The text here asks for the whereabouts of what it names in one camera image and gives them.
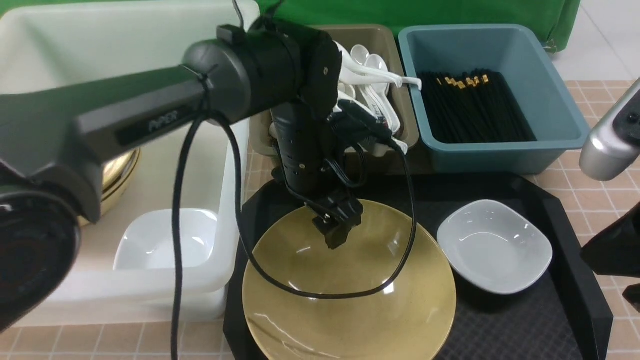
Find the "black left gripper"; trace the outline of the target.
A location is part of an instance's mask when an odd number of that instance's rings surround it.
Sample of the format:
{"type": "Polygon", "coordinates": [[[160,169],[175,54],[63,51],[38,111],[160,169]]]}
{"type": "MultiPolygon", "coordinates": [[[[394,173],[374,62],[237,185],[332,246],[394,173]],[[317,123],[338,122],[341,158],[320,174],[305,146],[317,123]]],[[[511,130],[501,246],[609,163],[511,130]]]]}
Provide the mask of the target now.
{"type": "Polygon", "coordinates": [[[345,145],[330,121],[317,119],[306,104],[277,105],[270,115],[286,188],[315,214],[327,248],[340,248],[363,212],[351,192],[357,183],[346,175],[345,145]]]}

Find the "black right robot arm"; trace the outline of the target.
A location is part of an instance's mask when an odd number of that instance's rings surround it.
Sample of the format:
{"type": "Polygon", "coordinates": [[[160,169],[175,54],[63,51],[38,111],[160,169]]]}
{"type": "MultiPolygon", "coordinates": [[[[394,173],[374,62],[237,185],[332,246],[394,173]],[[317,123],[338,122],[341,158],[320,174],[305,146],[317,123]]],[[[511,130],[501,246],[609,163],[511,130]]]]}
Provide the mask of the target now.
{"type": "MultiPolygon", "coordinates": [[[[639,81],[636,80],[599,123],[582,148],[580,170],[592,180],[610,182],[639,162],[639,81]]],[[[639,310],[639,189],[605,191],[619,218],[602,228],[582,249],[582,259],[599,276],[633,279],[622,298],[639,310]]]]}

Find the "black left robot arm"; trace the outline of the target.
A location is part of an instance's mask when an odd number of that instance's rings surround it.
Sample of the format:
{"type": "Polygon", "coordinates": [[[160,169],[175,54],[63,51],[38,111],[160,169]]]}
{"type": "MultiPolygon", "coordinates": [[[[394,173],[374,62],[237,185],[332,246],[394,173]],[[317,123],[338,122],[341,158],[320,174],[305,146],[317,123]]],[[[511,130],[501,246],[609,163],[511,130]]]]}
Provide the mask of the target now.
{"type": "Polygon", "coordinates": [[[224,129],[279,105],[325,120],[342,54],[324,30],[259,18],[220,25],[179,66],[1,96],[1,330],[73,268],[78,217],[101,218],[103,165],[189,123],[224,129]]]}

